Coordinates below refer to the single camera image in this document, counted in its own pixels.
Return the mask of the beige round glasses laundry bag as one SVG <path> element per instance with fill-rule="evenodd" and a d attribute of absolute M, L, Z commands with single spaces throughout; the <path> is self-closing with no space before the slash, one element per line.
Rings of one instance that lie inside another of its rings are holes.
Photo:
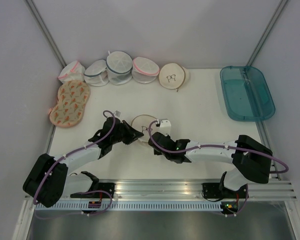
<path fill-rule="evenodd" d="M 149 137 L 149 126 L 150 123 L 153 121 L 156 121 L 157 119 L 152 116 L 152 115 L 148 115 L 148 114 L 141 114 L 136 116 L 132 121 L 131 121 L 131 126 L 141 132 L 143 134 L 142 137 L 140 137 L 138 139 L 138 141 L 143 144 L 143 145 L 147 145 L 148 141 L 150 139 Z"/>

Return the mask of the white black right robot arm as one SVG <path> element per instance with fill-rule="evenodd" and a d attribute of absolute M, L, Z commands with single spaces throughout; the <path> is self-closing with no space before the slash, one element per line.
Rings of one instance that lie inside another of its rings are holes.
<path fill-rule="evenodd" d="M 163 155 L 176 164 L 212 162 L 232 165 L 217 183 L 204 183 L 202 196 L 209 201 L 245 198 L 249 183 L 267 184 L 271 174 L 272 151 L 247 135 L 220 144 L 203 144 L 189 139 L 172 140 L 169 135 L 155 132 L 148 145 L 155 155 Z"/>

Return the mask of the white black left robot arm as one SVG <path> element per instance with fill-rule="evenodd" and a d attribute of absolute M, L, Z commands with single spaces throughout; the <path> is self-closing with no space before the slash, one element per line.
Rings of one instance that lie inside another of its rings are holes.
<path fill-rule="evenodd" d="M 109 117 L 93 137 L 81 147 L 63 156 L 44 153 L 38 157 L 22 189 L 33 197 L 35 204 L 52 207 L 61 197 L 96 198 L 99 179 L 88 171 L 73 172 L 80 167 L 103 158 L 117 143 L 130 145 L 143 133 L 126 121 Z"/>

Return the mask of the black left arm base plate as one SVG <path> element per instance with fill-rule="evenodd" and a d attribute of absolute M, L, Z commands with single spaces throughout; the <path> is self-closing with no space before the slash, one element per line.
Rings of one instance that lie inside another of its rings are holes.
<path fill-rule="evenodd" d="M 93 183 L 92 186 L 89 189 L 89 192 L 91 191 L 105 191 L 111 195 L 111 197 L 114 197 L 115 193 L 115 186 L 116 184 L 114 182 L 99 182 L 99 183 Z M 93 192 L 89 193 L 88 198 L 91 199 L 109 199 L 110 197 L 104 193 L 104 192 Z"/>

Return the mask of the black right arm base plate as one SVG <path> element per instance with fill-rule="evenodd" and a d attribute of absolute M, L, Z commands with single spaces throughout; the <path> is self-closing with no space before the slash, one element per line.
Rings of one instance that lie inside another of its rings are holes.
<path fill-rule="evenodd" d="M 247 184 L 239 190 L 230 190 L 221 186 L 217 182 L 202 183 L 202 197 L 206 200 L 224 200 L 224 199 L 245 199 L 247 194 Z"/>

